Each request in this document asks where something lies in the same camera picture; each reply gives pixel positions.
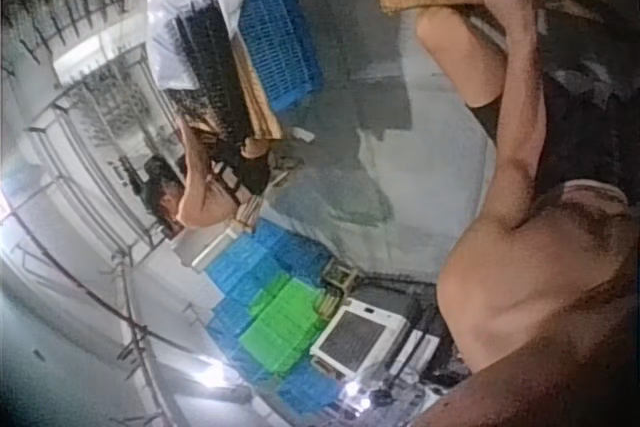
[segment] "metal rack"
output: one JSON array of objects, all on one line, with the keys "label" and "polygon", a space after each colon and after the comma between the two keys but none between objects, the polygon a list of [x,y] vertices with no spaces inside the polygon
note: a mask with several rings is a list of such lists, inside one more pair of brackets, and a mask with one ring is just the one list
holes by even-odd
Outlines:
[{"label": "metal rack", "polygon": [[[153,83],[144,47],[137,46],[123,51],[116,60],[127,60],[131,57],[134,57],[134,60],[126,63],[127,71],[145,84],[140,88],[146,91],[145,97],[150,97],[146,100],[156,114],[155,120],[159,120],[161,128],[168,136],[173,135],[175,124],[171,107]],[[118,83],[123,89],[128,88],[121,77],[118,77]],[[50,179],[61,186],[65,201],[81,217],[92,235],[107,251],[125,252],[130,263],[136,265],[155,248],[157,222],[146,214],[140,199],[124,185],[125,179],[117,175],[118,173],[110,168],[104,159],[100,159],[95,147],[86,140],[81,126],[76,122],[77,109],[69,107],[68,102],[65,102],[75,89],[84,89],[87,92],[82,79],[67,87],[33,117],[31,125],[26,129],[27,135]],[[91,99],[89,107],[97,114],[102,128],[108,133],[109,150],[118,159],[128,159],[129,153],[120,146],[119,139],[101,115],[98,105],[100,99],[90,93],[88,98]],[[148,119],[143,118],[135,109],[132,114],[148,155],[161,155],[173,165],[175,159],[166,148],[159,145],[158,137],[152,135],[147,125]],[[87,193],[87,182],[104,200],[101,204],[104,204],[106,209],[98,208],[92,201]]]},{"label": "metal rack", "polygon": [[[150,96],[147,100],[149,100],[149,104],[158,114],[155,117],[156,120],[160,119],[161,123],[168,127],[168,131],[172,134],[175,128],[171,107],[168,100],[153,84],[144,47],[137,46],[123,51],[118,58],[130,56],[132,53],[139,55],[134,61],[127,64],[127,69],[137,70],[139,74],[137,79],[145,83],[144,87],[147,95]],[[11,82],[11,79],[9,81],[11,87],[14,88],[15,85]],[[20,235],[22,235],[21,240],[17,242],[12,251],[19,250],[23,256],[33,258],[57,270],[79,292],[88,296],[99,307],[113,315],[114,318],[126,324],[131,340],[128,344],[122,346],[117,359],[118,361],[126,360],[132,366],[131,372],[125,379],[126,381],[132,379],[136,372],[142,374],[144,384],[148,388],[155,406],[155,412],[129,418],[110,418],[109,420],[118,425],[139,425],[140,422],[143,422],[144,425],[156,425],[152,423],[157,420],[164,426],[174,426],[176,421],[163,398],[161,389],[157,385],[149,362],[149,356],[153,355],[149,345],[150,340],[161,342],[177,351],[205,362],[211,362],[213,359],[194,352],[152,331],[136,319],[136,314],[132,307],[134,292],[129,285],[129,273],[154,252],[163,242],[164,237],[157,231],[157,222],[155,220],[149,216],[141,215],[139,211],[136,212],[135,209],[132,209],[127,204],[125,192],[122,185],[118,183],[117,176],[113,175],[113,172],[109,172],[108,166],[96,156],[95,149],[87,144],[81,129],[74,122],[72,115],[74,109],[63,105],[64,99],[70,90],[78,87],[79,83],[74,83],[74,85],[66,88],[32,118],[31,125],[26,129],[34,152],[46,172],[46,178],[42,181],[42,185],[33,188],[29,192],[21,193],[20,199],[17,201],[11,202],[7,200],[9,214],[6,219],[14,219],[15,224],[21,231]],[[106,119],[98,117],[103,122],[103,127],[110,130]],[[174,159],[170,158],[170,153],[158,145],[157,139],[149,132],[146,125],[141,125],[146,120],[142,117],[137,117],[137,122],[149,153],[163,155],[166,160],[172,163]],[[54,129],[57,129],[57,138],[52,138],[51,132]],[[127,152],[118,145],[118,139],[115,135],[110,135],[110,144],[110,148],[119,155],[127,155]],[[74,161],[75,169],[70,166],[70,157]],[[94,187],[93,194],[99,195],[99,200],[103,201],[102,208],[96,205],[95,195],[92,197],[87,192],[87,187],[82,182],[83,179],[79,177],[91,181]],[[83,283],[69,271],[51,253],[47,246],[39,240],[38,235],[21,214],[25,207],[40,196],[48,195],[53,188],[58,189],[68,207],[80,218],[82,227],[86,228],[98,240],[106,252],[111,253],[108,263],[113,266],[113,269],[108,272],[100,272],[100,274],[110,275],[114,282],[117,282],[116,285],[118,285],[119,291],[124,298],[122,310],[111,305],[91,286]],[[126,226],[129,229],[128,233],[130,235],[128,237],[118,225],[115,225],[114,220],[117,221],[118,225]]]},{"label": "metal rack", "polygon": [[82,22],[86,22],[93,29],[94,16],[100,15],[106,23],[109,9],[116,9],[118,15],[126,13],[126,2],[127,0],[50,0],[40,8],[22,5],[17,18],[11,18],[3,12],[6,39],[10,40],[6,45],[10,52],[2,57],[2,70],[9,75],[15,75],[11,62],[23,52],[26,52],[36,64],[41,65],[41,59],[37,55],[40,47],[51,56],[54,41],[66,46],[70,30],[73,30],[79,39],[79,26]]}]

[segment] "woman's arm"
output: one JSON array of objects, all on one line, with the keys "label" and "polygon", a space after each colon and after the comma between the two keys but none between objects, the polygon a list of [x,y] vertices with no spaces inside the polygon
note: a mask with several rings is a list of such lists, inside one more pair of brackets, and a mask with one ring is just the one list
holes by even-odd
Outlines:
[{"label": "woman's arm", "polygon": [[238,210],[236,203],[217,182],[207,182],[211,167],[206,151],[183,118],[178,124],[187,164],[178,221],[187,228],[200,228],[233,217]]}]

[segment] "man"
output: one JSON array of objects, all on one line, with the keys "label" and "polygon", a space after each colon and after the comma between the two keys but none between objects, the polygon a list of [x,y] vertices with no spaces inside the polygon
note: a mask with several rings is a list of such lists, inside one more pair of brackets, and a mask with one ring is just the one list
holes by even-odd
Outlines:
[{"label": "man", "polygon": [[239,149],[214,139],[205,147],[184,118],[178,118],[178,126],[185,149],[180,166],[185,184],[172,173],[150,175],[145,192],[145,204],[169,230],[231,219],[252,195],[264,192],[270,176],[268,141],[247,139]]},{"label": "man", "polygon": [[417,24],[497,158],[481,212],[438,281],[474,375],[415,425],[640,425],[627,424],[640,411],[639,228],[629,207],[640,157],[616,150],[640,139],[608,142],[606,113],[572,105],[543,79],[533,0],[485,3],[506,31],[507,60],[454,10],[425,10]]}]

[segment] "concrete floor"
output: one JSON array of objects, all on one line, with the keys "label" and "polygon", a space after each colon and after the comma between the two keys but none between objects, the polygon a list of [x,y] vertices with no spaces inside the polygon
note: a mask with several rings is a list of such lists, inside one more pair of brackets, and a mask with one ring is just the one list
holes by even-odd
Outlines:
[{"label": "concrete floor", "polygon": [[[296,146],[305,168],[263,215],[365,270],[435,280],[477,212],[493,145],[418,45],[415,12],[300,2],[326,85],[283,120],[317,138]],[[640,85],[637,42],[554,14],[541,26],[545,70],[572,90],[606,99]]]}]

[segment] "fluorescent light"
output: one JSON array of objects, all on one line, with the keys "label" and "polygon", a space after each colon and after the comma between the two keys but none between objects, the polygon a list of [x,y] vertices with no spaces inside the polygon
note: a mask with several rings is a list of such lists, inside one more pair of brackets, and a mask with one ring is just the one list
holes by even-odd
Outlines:
[{"label": "fluorescent light", "polygon": [[355,381],[349,382],[347,385],[344,386],[344,391],[347,393],[349,397],[353,397],[354,395],[357,395],[359,390],[360,390],[360,384]]},{"label": "fluorescent light", "polygon": [[220,362],[216,362],[205,371],[194,375],[195,379],[205,387],[224,387],[227,385],[224,379],[224,368]]},{"label": "fluorescent light", "polygon": [[361,410],[367,410],[369,407],[371,407],[371,400],[369,399],[369,397],[365,397],[360,401]]}]

